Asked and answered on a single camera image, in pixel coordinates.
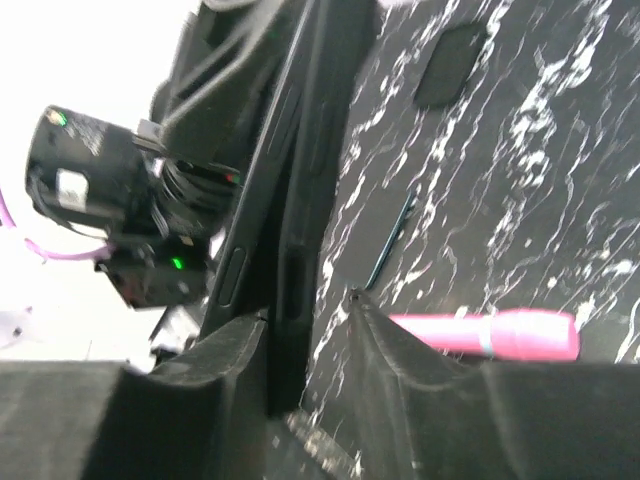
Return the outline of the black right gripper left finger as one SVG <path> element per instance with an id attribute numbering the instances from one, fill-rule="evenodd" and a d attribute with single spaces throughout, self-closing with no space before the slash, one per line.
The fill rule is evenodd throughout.
<path id="1" fill-rule="evenodd" d="M 238 318 L 143 374 L 106 362 L 3 362 L 5 479 L 259 479 L 263 321 Z"/>

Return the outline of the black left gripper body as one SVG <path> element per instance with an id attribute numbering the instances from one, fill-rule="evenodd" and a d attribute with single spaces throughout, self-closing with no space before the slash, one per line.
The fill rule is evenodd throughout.
<path id="1" fill-rule="evenodd" d="M 252 124 L 287 53 L 298 1 L 203 1 L 180 43 L 160 121 L 167 157 L 209 165 Z"/>

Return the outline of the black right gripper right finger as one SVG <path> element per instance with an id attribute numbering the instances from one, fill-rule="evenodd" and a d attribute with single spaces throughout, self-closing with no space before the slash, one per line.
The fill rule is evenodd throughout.
<path id="1" fill-rule="evenodd" d="M 462 365 L 361 291 L 348 326 L 364 478 L 638 477 L 636 365 Z"/>

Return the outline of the blue smartphone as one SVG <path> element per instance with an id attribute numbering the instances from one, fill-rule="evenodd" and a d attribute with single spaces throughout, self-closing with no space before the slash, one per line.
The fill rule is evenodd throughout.
<path id="1" fill-rule="evenodd" d="M 357 241 L 361 263 L 359 283 L 365 289 L 375 284 L 414 202 L 415 192 L 376 191 L 359 216 L 362 239 Z"/>

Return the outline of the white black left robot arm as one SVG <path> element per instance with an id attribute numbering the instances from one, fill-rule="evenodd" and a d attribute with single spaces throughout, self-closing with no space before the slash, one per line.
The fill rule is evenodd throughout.
<path id="1" fill-rule="evenodd" d="M 94 265 L 129 307 L 205 294 L 211 238 L 241 190 L 301 8 L 202 2 L 136 130 L 54 105 L 43 112 L 26 192 L 55 223 L 104 231 Z"/>

